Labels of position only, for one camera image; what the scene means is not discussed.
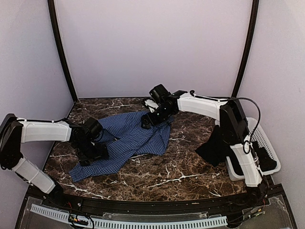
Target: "laundry basket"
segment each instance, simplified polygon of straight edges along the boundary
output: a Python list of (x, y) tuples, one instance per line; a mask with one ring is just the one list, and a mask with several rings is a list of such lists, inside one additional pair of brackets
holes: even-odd
[[(249, 131), (250, 131), (250, 134), (251, 134), (255, 125), (257, 124), (257, 120), (254, 119), (254, 118), (247, 118), (247, 120), (248, 120), (248, 128), (249, 128)], [(252, 137), (251, 141), (252, 142), (258, 142), (259, 147), (264, 147), (266, 149), (268, 155), (274, 161), (277, 162), (277, 165), (276, 165), (275, 169), (265, 171), (265, 172), (263, 172), (263, 174), (264, 175), (270, 175), (270, 174), (273, 174), (275, 172), (278, 172), (281, 169), (281, 163), (280, 163), (280, 161), (279, 161), (279, 159), (278, 159), (278, 157), (275, 153), (275, 150), (273, 149), (269, 139), (267, 138), (267, 135), (263, 131), (261, 125), (258, 125), (256, 131), (253, 134), (253, 137)], [(240, 176), (240, 175), (237, 175), (235, 173), (233, 165), (231, 163), (231, 160), (228, 156), (226, 158), (226, 165), (227, 165), (227, 168), (228, 168), (230, 179), (232, 181), (243, 180), (244, 179), (244, 176)]]

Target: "gray wall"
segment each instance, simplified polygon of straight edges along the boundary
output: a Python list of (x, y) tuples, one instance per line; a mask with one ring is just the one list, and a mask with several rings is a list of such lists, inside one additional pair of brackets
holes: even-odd
[[(0, 122), (7, 113), (58, 119), (72, 106), (49, 19), (47, 1), (0, 3)], [(51, 143), (27, 143), (24, 155), (43, 166)], [(0, 171), (0, 229), (14, 228), (27, 185)]]
[(232, 92), (251, 1), (56, 0), (80, 98), (142, 96), (157, 84)]
[(239, 95), (261, 107), (262, 126), (282, 164), (274, 180), (283, 184), (298, 228), (305, 228), (304, 1), (260, 1), (244, 77)]

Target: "black vertical post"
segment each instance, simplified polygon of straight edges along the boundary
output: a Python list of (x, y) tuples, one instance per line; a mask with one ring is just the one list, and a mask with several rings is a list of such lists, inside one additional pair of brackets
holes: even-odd
[(54, 0), (48, 0), (48, 5), (49, 5), (51, 24), (52, 24), (52, 28), (53, 28), (53, 34), (54, 34), (54, 38), (55, 38), (55, 42), (56, 42), (56, 46), (57, 46), (57, 52), (58, 52), (58, 55), (59, 55), (59, 58), (61, 61), (63, 73), (65, 75), (71, 97), (72, 97), (73, 101), (76, 102), (78, 100), (78, 98), (77, 98), (77, 95), (75, 92), (75, 88), (74, 88), (74, 85), (72, 82), (72, 78), (71, 78), (71, 75), (69, 72), (66, 56), (65, 56), (62, 42), (61, 42), (61, 35), (59, 32)]
[(258, 12), (258, 3), (259, 3), (259, 0), (253, 0), (251, 16), (250, 16), (250, 23), (249, 23), (246, 43), (244, 45), (244, 53), (243, 53), (242, 61), (240, 63), (240, 67), (238, 70), (236, 82), (235, 82), (231, 97), (237, 96), (240, 85), (243, 80), (244, 71), (246, 69), (246, 65), (247, 65), (247, 61), (248, 61), (248, 57), (249, 57), (249, 53), (250, 53), (250, 49), (251, 49), (253, 34), (254, 34), (254, 28), (255, 28), (256, 17), (257, 17), (257, 12)]

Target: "plaid fabric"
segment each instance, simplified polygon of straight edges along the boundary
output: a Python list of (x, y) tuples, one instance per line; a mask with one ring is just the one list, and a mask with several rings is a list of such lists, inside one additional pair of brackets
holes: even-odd
[(150, 129), (143, 129), (141, 117), (146, 113), (147, 111), (130, 112), (99, 120), (104, 129), (100, 142), (106, 143), (109, 159), (95, 161), (87, 167), (78, 164), (70, 171), (73, 182), (92, 176), (115, 174), (133, 155), (163, 155), (173, 118)]

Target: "marble surface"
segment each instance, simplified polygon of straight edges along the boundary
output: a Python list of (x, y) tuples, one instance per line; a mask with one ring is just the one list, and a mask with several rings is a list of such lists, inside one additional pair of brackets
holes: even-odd
[[(119, 113), (142, 111), (141, 98), (81, 99), (69, 119), (80, 123)], [(214, 198), (245, 192), (243, 181), (231, 181), (225, 163), (214, 168), (195, 149), (206, 142), (214, 120), (202, 115), (175, 115), (163, 156), (133, 156), (117, 173), (73, 183), (69, 171), (78, 163), (69, 143), (56, 143), (45, 172), (64, 192), (82, 197), (128, 201), (176, 201)]]

